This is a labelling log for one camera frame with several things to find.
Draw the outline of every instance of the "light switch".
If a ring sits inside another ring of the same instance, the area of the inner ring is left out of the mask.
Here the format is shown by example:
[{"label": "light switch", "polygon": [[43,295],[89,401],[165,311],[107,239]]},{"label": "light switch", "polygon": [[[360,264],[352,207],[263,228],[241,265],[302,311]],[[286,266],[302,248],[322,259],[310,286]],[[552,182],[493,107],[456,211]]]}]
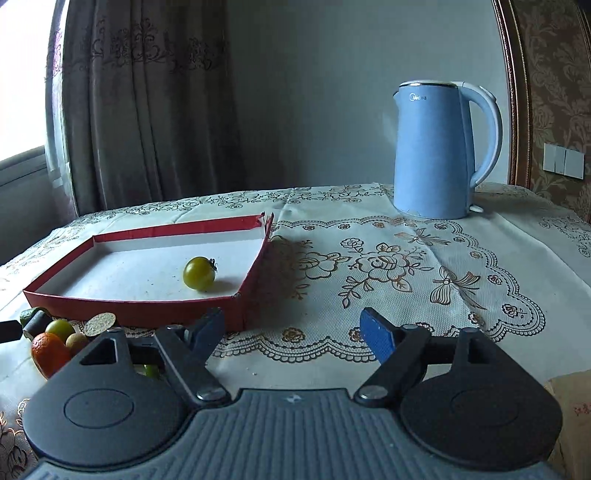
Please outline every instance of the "light switch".
[{"label": "light switch", "polygon": [[564,158],[564,174],[583,180],[584,160],[585,156],[580,151],[567,150]]},{"label": "light switch", "polygon": [[564,156],[566,149],[546,143],[544,144],[544,163],[542,168],[545,171],[552,171],[556,173],[564,173]]},{"label": "light switch", "polygon": [[559,147],[560,153],[556,154],[554,158],[554,171],[561,175],[564,175],[564,159],[566,158],[566,148]]}]

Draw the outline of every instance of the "round disc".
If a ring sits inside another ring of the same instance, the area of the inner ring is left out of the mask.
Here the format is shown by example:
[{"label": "round disc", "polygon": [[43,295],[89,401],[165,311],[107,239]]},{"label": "round disc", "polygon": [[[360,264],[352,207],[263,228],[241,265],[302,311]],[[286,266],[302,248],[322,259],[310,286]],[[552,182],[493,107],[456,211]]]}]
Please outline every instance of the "round disc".
[{"label": "round disc", "polygon": [[[96,367],[100,372],[108,366]],[[164,381],[134,371],[121,377],[91,371],[77,378],[60,371],[29,401],[23,424],[39,456],[100,469],[153,454],[179,431],[184,418],[182,401]]]},{"label": "round disc", "polygon": [[560,432],[560,410],[535,389],[494,380],[426,380],[402,399],[402,423],[426,449],[469,468],[507,471],[540,461]]}]

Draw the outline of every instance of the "green fruit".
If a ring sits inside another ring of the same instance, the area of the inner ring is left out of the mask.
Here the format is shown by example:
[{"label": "green fruit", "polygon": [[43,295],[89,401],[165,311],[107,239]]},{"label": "green fruit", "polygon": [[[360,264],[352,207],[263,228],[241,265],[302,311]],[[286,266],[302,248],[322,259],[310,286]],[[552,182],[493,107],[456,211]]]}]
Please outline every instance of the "green fruit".
[{"label": "green fruit", "polygon": [[53,333],[57,335],[62,342],[66,343],[68,337],[73,333],[76,333],[74,327],[70,325],[66,320],[54,320],[45,329],[45,333]]},{"label": "green fruit", "polygon": [[155,378],[156,380],[160,378],[158,365],[144,365],[144,372],[146,374],[146,377]]},{"label": "green fruit", "polygon": [[88,338],[84,333],[72,333],[66,340],[66,347],[72,357],[76,356],[86,345],[88,345]]},{"label": "green fruit", "polygon": [[213,285],[216,278],[216,263],[214,259],[208,260],[205,257],[195,257],[183,270],[183,281],[185,285],[193,290],[206,291]]}]

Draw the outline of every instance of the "window sill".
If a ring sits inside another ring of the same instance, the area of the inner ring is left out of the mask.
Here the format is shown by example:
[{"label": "window sill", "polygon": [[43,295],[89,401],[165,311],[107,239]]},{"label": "window sill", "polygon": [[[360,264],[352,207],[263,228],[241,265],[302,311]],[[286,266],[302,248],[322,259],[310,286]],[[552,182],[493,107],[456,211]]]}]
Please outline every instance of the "window sill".
[{"label": "window sill", "polygon": [[0,187],[46,168],[45,147],[33,148],[0,160]]}]

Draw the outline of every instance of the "lace tablecloth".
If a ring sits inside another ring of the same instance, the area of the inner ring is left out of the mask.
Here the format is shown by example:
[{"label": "lace tablecloth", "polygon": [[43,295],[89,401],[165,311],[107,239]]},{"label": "lace tablecloth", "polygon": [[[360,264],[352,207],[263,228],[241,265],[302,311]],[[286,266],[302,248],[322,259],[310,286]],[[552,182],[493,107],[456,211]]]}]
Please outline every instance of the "lace tablecloth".
[{"label": "lace tablecloth", "polygon": [[[0,320],[17,318],[22,288],[91,235],[266,212],[276,223],[249,328],[208,361],[233,393],[355,390],[377,367],[359,334],[366,306],[435,335],[477,326],[540,381],[591,368],[589,225],[519,187],[484,184],[485,213],[454,221],[406,218],[391,194],[380,184],[238,192],[88,215],[0,267]],[[0,345],[0,480],[35,462],[20,415],[43,383],[28,340]]]}]

